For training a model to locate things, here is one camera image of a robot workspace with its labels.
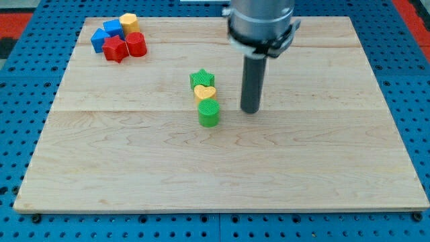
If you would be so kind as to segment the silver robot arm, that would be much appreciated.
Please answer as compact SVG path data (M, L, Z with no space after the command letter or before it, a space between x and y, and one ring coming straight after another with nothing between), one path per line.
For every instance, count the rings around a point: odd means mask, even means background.
M231 0L222 10L230 44L254 60L279 57L301 24L292 20L294 4L294 0Z

